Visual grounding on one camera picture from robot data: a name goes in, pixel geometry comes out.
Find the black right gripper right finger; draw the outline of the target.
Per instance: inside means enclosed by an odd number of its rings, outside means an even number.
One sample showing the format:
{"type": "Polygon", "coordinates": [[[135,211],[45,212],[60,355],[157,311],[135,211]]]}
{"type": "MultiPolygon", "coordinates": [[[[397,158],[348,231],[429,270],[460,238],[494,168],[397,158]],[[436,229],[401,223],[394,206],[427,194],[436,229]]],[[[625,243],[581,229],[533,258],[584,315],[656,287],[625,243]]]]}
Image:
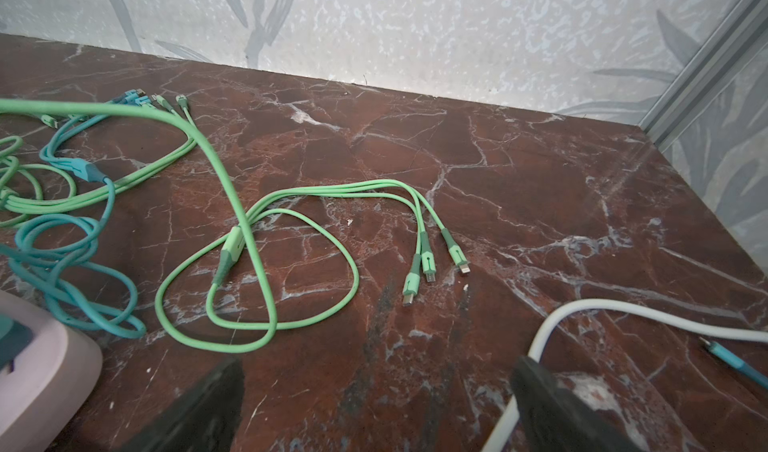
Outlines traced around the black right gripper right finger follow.
{"type": "Polygon", "coordinates": [[[636,451],[623,433],[590,409],[534,359],[522,356],[512,375],[526,442],[531,451],[636,451]]]}

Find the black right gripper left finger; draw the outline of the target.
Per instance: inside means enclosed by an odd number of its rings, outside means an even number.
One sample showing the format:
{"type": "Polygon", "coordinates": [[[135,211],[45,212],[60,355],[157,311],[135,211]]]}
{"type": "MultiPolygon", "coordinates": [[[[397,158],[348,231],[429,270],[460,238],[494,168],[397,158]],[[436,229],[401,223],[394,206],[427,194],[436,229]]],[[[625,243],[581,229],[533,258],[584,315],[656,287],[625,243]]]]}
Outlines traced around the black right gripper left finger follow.
{"type": "Polygon", "coordinates": [[[220,363],[122,445],[124,451],[228,451],[241,422],[242,362],[220,363]]]}

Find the pink power socket cube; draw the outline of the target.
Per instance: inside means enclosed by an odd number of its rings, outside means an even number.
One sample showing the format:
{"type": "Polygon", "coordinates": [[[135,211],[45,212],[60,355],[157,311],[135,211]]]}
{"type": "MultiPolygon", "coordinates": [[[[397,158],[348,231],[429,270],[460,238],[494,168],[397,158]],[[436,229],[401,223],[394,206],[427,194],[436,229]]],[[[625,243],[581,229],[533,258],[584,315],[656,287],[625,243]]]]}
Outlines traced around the pink power socket cube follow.
{"type": "Polygon", "coordinates": [[[1,294],[1,449],[44,451],[94,390],[99,346],[49,312],[1,294]]]}

